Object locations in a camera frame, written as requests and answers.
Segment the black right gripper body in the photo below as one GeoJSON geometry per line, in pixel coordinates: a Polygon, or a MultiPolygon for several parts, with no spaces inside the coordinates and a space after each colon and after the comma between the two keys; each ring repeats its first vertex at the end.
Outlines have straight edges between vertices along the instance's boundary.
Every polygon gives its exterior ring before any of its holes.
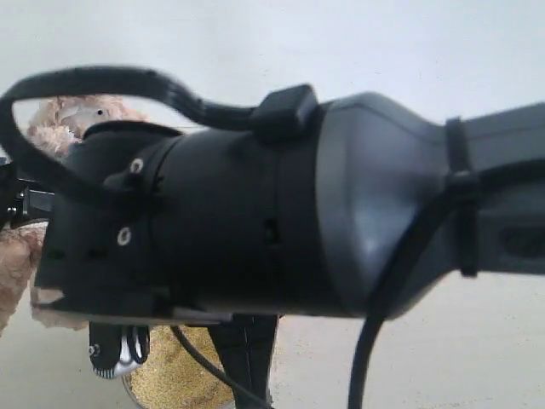
{"type": "Polygon", "coordinates": [[[273,406],[269,377],[278,322],[277,315],[239,314],[208,327],[224,373],[268,408],[273,406]]]}

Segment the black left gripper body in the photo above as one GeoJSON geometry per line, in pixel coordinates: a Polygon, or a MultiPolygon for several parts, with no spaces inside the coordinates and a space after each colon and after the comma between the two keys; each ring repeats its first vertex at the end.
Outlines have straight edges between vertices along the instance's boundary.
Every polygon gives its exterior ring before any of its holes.
{"type": "Polygon", "coordinates": [[[47,222],[55,194],[27,176],[15,162],[1,157],[1,227],[19,228],[47,222]]]}

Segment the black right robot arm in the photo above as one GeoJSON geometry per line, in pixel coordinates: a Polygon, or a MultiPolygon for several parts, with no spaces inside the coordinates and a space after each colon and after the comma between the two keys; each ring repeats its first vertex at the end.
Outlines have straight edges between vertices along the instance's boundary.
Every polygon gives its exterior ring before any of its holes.
{"type": "Polygon", "coordinates": [[[36,276],[47,308],[94,322],[236,314],[365,321],[348,405],[382,323],[458,270],[544,271],[544,106],[433,124],[363,93],[270,95],[256,125],[183,136],[89,129],[66,166],[112,193],[57,193],[36,276]]]}

